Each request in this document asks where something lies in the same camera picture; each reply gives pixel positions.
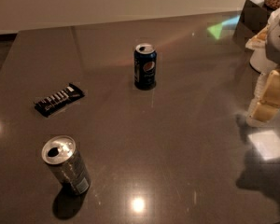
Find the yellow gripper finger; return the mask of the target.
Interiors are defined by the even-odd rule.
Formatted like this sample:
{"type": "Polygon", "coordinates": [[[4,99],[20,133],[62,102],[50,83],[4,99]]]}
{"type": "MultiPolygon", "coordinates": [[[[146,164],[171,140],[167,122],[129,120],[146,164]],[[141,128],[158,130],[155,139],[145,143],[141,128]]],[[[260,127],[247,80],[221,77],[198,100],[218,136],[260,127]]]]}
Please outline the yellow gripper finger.
{"type": "Polygon", "coordinates": [[[273,108],[273,119],[280,110],[280,67],[270,72],[261,100],[273,108]]]}

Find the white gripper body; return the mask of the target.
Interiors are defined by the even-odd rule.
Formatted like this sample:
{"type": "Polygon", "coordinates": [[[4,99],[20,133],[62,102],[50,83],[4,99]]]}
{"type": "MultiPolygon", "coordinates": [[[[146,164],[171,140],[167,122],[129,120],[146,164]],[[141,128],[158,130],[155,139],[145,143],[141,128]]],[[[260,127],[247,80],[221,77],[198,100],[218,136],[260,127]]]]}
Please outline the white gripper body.
{"type": "Polygon", "coordinates": [[[273,108],[261,100],[268,78],[268,74],[261,73],[257,80],[254,98],[251,100],[246,116],[246,123],[251,127],[263,126],[273,116],[273,108]]]}

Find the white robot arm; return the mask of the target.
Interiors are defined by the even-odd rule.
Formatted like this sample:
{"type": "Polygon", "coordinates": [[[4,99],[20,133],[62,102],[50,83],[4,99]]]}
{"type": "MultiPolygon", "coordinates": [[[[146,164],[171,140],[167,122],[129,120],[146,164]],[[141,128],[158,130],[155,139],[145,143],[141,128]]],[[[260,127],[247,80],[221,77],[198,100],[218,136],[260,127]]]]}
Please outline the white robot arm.
{"type": "Polygon", "coordinates": [[[249,126],[260,127],[270,122],[280,110],[280,8],[245,46],[253,50],[250,65],[259,72],[246,122],[249,126]]]}

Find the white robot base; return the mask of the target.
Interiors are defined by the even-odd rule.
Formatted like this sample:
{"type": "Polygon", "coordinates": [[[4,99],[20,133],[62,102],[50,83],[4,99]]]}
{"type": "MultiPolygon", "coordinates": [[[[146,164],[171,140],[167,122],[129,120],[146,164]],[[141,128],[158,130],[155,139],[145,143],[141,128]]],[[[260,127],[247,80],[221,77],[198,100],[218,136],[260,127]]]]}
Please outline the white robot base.
{"type": "Polygon", "coordinates": [[[255,49],[251,58],[250,58],[250,65],[259,73],[268,74],[270,73],[277,64],[273,61],[269,60],[266,57],[266,50],[265,49],[255,49]]]}

